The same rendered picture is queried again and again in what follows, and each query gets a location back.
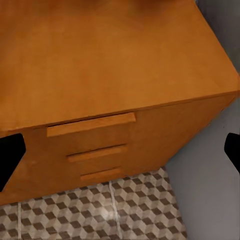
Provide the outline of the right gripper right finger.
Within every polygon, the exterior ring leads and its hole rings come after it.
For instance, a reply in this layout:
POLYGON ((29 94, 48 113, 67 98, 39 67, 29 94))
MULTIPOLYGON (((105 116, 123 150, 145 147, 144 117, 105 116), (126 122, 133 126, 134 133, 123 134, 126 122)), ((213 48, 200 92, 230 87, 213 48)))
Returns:
POLYGON ((225 141, 224 150, 240 173, 240 135, 229 133, 225 141))

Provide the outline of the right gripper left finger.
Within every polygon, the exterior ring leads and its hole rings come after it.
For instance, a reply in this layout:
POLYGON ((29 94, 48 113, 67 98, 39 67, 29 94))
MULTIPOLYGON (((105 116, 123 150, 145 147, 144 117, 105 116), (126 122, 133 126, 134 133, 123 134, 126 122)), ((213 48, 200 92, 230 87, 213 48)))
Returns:
POLYGON ((21 133, 0 138, 0 192, 2 192, 25 152, 26 145, 21 133))

